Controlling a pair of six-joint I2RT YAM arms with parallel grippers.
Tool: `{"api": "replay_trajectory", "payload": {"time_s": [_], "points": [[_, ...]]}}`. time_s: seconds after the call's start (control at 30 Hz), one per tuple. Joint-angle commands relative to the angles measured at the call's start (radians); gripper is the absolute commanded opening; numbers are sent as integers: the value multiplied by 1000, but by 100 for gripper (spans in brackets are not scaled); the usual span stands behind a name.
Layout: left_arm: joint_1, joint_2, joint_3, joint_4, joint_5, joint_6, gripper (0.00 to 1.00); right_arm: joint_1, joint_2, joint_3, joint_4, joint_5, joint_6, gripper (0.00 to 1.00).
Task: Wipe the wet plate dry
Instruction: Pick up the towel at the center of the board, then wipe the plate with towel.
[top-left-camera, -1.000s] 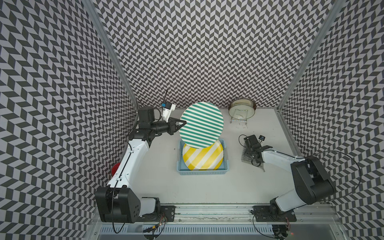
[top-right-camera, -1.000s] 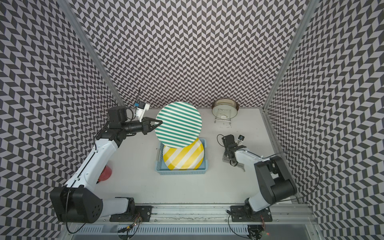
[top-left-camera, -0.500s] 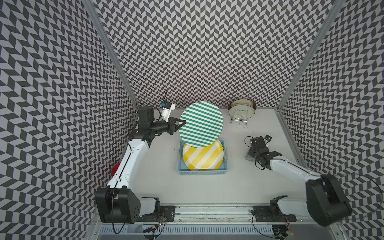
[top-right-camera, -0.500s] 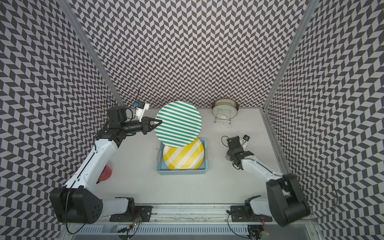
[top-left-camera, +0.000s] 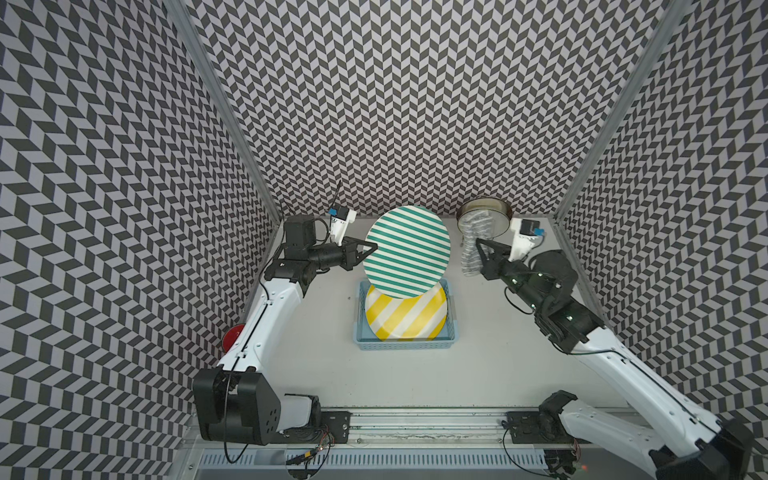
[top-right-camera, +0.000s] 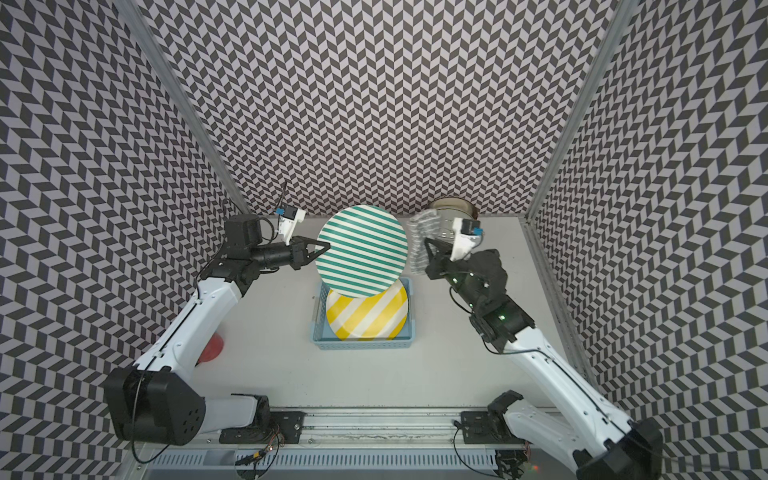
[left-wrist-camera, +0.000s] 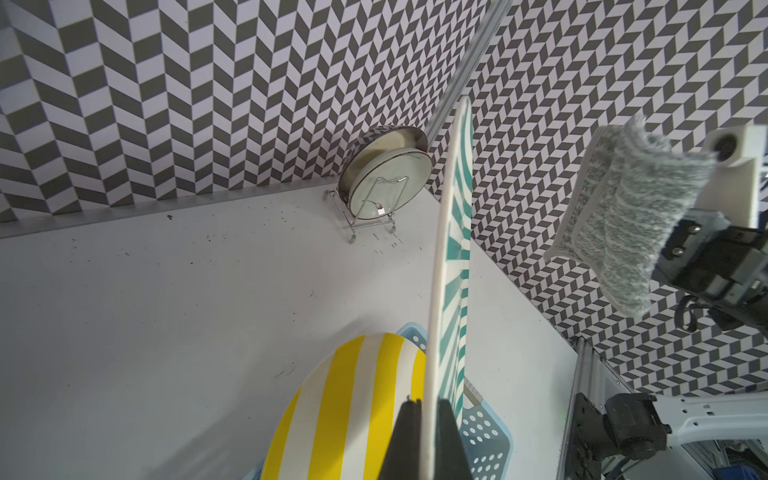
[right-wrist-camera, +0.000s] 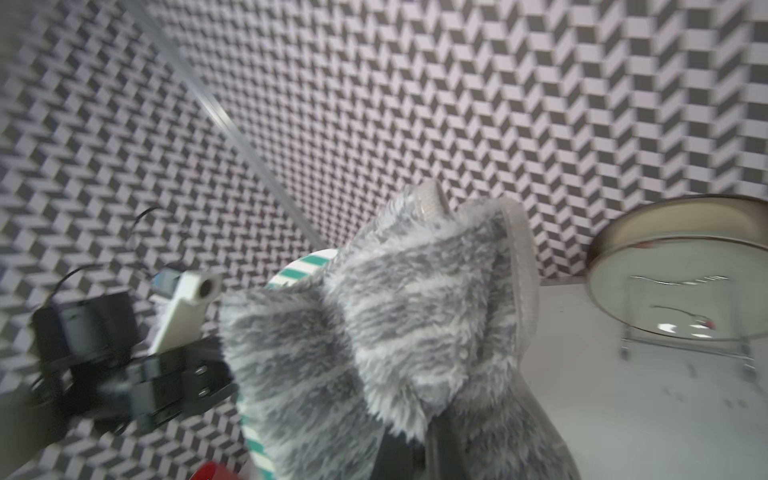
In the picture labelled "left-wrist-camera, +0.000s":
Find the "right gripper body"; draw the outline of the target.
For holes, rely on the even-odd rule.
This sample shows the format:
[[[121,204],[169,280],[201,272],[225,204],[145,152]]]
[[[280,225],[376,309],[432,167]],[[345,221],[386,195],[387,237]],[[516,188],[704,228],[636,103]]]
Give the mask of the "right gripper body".
[[[684,296],[678,329],[698,329],[698,310],[723,331],[767,334],[767,231],[737,227],[719,211],[691,209],[666,241],[652,279]]]

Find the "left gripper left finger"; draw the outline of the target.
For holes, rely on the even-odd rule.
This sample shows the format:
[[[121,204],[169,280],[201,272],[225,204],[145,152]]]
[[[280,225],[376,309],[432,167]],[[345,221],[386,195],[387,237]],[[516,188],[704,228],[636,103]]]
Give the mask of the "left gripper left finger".
[[[419,476],[419,450],[422,404],[408,399],[401,405],[379,473],[379,480],[416,480]]]

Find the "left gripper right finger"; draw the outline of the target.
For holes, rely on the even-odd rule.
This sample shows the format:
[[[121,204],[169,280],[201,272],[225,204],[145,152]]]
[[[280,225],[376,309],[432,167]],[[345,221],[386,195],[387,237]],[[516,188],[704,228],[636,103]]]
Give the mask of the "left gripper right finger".
[[[456,418],[451,403],[446,399],[438,402],[435,455],[434,479],[472,479]]]

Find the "yellow striped plate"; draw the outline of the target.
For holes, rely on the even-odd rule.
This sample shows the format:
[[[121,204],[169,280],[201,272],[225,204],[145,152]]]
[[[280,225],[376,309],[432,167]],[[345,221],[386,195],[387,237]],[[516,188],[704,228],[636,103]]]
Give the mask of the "yellow striped plate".
[[[354,338],[299,387],[266,455],[263,479],[376,479],[401,405],[424,395],[425,353],[406,338]]]

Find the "grey microfibre cloth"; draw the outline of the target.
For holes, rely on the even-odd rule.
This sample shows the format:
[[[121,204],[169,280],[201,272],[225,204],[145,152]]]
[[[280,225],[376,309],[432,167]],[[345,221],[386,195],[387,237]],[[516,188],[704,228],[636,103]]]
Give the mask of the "grey microfibre cloth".
[[[661,250],[716,165],[711,151],[675,151],[641,115],[598,128],[546,258],[588,266],[618,312],[643,317]]]

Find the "green striped plate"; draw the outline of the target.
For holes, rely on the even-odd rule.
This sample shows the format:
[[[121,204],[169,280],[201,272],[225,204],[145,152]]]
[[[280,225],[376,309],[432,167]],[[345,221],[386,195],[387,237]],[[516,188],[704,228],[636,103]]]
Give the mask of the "green striped plate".
[[[457,103],[443,168],[429,309],[425,387],[420,429],[419,477],[437,477],[439,411],[460,425],[473,217],[473,115],[468,97]]]

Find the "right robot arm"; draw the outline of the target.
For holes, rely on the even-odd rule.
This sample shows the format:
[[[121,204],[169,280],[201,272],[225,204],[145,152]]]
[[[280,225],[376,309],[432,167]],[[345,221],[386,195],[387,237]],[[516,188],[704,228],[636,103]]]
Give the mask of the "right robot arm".
[[[767,231],[739,227],[721,212],[692,209],[674,228],[652,278],[684,293],[675,328],[699,329],[701,311],[724,330],[767,335]],[[668,447],[712,440],[767,438],[765,392],[687,400],[652,396]]]

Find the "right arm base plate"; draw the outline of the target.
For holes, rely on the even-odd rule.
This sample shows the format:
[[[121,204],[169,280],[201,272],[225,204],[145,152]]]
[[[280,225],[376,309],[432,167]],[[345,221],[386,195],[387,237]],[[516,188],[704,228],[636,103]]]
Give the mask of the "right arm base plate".
[[[601,479],[602,462],[619,454],[608,416],[583,393],[577,393],[566,429],[559,478]]]

